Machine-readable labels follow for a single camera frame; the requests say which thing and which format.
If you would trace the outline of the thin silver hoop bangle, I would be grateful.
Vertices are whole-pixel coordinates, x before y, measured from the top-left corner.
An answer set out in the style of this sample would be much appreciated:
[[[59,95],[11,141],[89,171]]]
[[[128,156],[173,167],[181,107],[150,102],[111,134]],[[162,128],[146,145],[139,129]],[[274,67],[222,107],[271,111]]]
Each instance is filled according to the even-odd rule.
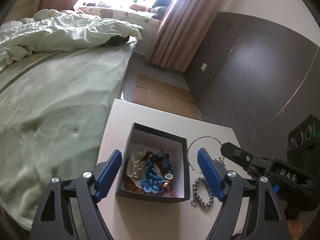
[[[189,158],[189,152],[191,147],[193,146],[193,144],[195,144],[195,142],[204,139],[204,138],[209,138],[209,139],[213,139],[216,142],[219,143],[219,145],[222,147],[222,142],[217,139],[216,137],[210,136],[210,135],[202,135],[200,137],[197,137],[196,139],[194,139],[191,144],[188,146],[187,148],[187,159],[188,159],[188,164],[190,166],[190,168],[192,169],[192,171],[197,172],[198,174],[203,174],[203,165],[206,165],[207,163],[212,163],[213,161],[221,163],[225,166],[225,157],[222,155],[219,155],[217,158],[212,159],[210,157],[210,155],[208,154],[208,152],[206,151],[205,148],[201,148],[200,150],[198,150],[197,153],[197,163],[198,166],[200,168],[200,170],[197,170],[190,162],[190,158]]]

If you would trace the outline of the white shell pendant piece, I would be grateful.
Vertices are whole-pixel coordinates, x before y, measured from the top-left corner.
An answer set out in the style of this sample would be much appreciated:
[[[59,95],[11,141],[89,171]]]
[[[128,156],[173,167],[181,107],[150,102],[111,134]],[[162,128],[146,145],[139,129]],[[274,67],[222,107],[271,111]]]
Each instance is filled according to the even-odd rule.
[[[146,162],[149,157],[148,150],[135,150],[127,160],[126,175],[133,181],[142,180],[146,173]]]

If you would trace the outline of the dark wood wardrobe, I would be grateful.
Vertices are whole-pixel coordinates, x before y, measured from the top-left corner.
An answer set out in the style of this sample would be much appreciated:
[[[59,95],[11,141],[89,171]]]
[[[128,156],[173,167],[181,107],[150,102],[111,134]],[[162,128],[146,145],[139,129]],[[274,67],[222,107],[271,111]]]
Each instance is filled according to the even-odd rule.
[[[319,115],[319,46],[261,18],[219,12],[184,77],[202,119],[250,153],[286,159],[289,133]]]

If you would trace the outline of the bed with green sheet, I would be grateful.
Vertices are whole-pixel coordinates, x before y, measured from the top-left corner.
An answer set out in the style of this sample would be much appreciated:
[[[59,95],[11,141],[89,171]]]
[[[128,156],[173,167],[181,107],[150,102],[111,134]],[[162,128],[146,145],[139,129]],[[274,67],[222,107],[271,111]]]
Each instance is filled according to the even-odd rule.
[[[53,177],[96,164],[136,44],[35,53],[1,72],[1,208],[25,230]]]

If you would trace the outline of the flattened cardboard on floor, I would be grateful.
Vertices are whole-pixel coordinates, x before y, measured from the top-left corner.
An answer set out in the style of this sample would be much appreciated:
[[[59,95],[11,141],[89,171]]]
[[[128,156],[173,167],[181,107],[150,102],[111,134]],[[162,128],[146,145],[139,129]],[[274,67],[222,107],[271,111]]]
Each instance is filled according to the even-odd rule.
[[[132,102],[160,111],[200,120],[191,92],[138,75]]]

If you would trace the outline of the black item on bed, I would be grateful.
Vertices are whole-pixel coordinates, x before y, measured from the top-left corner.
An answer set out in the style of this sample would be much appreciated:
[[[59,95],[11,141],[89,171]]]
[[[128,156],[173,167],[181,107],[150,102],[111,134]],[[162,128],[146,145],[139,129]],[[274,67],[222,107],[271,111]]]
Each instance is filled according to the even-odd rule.
[[[121,44],[125,44],[129,41],[129,36],[127,37],[121,37],[121,36],[114,36],[111,37],[106,43],[106,46],[113,46],[113,47],[117,47]]]

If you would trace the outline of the pink right curtain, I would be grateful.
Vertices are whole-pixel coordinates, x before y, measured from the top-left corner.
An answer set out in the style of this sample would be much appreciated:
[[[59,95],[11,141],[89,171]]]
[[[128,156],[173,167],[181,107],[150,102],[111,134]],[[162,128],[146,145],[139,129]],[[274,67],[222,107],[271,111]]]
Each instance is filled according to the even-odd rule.
[[[185,72],[223,0],[174,0],[164,15],[146,60]]]

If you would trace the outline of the pale green crumpled duvet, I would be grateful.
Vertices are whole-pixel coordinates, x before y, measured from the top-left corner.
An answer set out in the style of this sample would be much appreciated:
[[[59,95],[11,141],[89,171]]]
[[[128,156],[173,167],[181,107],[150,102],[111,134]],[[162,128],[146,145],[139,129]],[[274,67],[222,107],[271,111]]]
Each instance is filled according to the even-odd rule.
[[[143,27],[97,15],[43,9],[1,25],[1,70],[34,52],[69,52],[105,44],[113,37],[142,39]]]

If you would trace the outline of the cartoon print window seat cushion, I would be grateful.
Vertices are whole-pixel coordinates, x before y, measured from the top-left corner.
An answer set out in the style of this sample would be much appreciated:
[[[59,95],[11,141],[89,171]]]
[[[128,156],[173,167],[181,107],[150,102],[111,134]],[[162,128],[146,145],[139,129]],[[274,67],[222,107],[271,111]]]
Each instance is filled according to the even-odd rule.
[[[160,26],[162,22],[161,20],[152,18],[153,14],[150,12],[135,11],[130,8],[127,10],[124,10],[124,9],[119,10],[119,9],[112,9],[112,8],[106,8],[106,7],[84,6],[84,7],[78,7],[78,9],[85,14],[98,15],[101,18],[114,18],[116,20],[121,20],[121,21],[136,19],[151,25],[155,25],[155,26]]]

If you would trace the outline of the dark plush on windowsill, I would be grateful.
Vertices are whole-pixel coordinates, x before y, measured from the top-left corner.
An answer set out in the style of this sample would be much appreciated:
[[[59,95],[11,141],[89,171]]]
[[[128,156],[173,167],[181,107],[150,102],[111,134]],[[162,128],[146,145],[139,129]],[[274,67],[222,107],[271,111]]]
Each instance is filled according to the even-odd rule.
[[[168,7],[170,6],[172,0],[157,0],[150,12],[152,13],[152,18],[156,19],[156,20],[162,20]]]

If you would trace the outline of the white wall socket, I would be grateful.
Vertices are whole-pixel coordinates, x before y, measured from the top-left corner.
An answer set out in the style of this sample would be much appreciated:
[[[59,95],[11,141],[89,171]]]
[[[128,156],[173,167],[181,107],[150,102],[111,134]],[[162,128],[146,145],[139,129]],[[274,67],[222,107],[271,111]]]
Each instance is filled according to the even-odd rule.
[[[201,70],[204,72],[206,67],[207,67],[207,65],[205,63],[203,63],[202,66],[201,66]]]

